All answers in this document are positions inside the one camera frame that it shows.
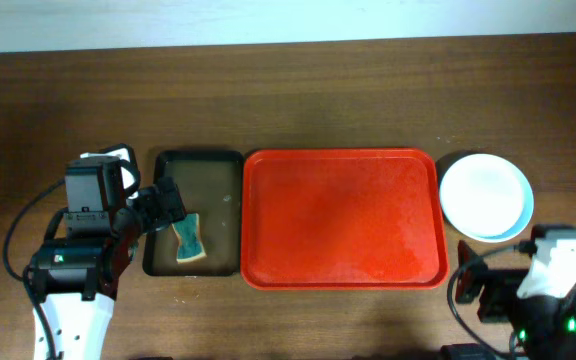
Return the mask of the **green and yellow sponge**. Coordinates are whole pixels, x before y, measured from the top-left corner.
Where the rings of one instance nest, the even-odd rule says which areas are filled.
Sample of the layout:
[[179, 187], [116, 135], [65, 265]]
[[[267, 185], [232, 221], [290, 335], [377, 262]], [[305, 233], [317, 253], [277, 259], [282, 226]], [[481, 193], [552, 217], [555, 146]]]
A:
[[183, 220], [172, 224], [178, 239], [176, 261], [178, 264], [190, 263], [207, 256], [200, 231], [200, 216], [187, 214]]

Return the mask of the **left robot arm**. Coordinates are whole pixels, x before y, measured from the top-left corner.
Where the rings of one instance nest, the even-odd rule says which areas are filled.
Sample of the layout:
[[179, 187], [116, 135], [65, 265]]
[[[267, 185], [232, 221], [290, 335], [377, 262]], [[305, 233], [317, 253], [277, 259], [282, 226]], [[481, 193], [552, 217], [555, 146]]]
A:
[[124, 171], [140, 176], [133, 163], [109, 155], [66, 167], [67, 205], [51, 219], [22, 275], [33, 305], [36, 359], [100, 358], [119, 278], [139, 238], [185, 216], [171, 178], [126, 186]]

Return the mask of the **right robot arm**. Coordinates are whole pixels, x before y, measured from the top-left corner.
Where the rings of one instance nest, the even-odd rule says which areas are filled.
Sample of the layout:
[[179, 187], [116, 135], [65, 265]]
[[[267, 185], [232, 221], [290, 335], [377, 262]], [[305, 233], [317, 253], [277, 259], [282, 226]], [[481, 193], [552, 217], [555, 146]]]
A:
[[[447, 303], [472, 343], [444, 345], [439, 357], [460, 359], [576, 359], [576, 283], [563, 297], [537, 295], [521, 298], [520, 283], [526, 269], [491, 269], [485, 259], [505, 252], [537, 258], [534, 240], [522, 241], [478, 254], [465, 241], [458, 244], [459, 268], [448, 283]], [[495, 349], [462, 319], [458, 305], [479, 301], [482, 323], [508, 323], [512, 332], [508, 350]]]

